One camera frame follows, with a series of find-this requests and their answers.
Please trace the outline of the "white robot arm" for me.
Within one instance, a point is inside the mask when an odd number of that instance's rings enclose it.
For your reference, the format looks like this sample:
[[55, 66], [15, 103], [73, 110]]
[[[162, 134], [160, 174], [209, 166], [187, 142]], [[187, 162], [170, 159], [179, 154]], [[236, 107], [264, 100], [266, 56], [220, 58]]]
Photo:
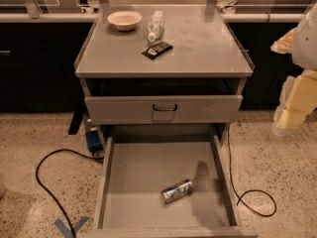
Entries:
[[299, 76], [286, 79], [273, 116], [272, 132], [283, 137], [297, 130], [317, 108], [317, 4], [270, 49], [291, 54], [292, 62], [303, 69]]

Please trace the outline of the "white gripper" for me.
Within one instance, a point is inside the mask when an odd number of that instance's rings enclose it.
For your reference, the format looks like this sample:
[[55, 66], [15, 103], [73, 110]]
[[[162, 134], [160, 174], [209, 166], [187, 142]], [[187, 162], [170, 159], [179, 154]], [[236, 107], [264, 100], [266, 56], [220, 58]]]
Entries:
[[[270, 50], [277, 54], [291, 54], [295, 29], [275, 41]], [[282, 86], [279, 105], [273, 116], [272, 132], [283, 137], [295, 132], [317, 108], [317, 72], [304, 70], [297, 77], [288, 76]]]

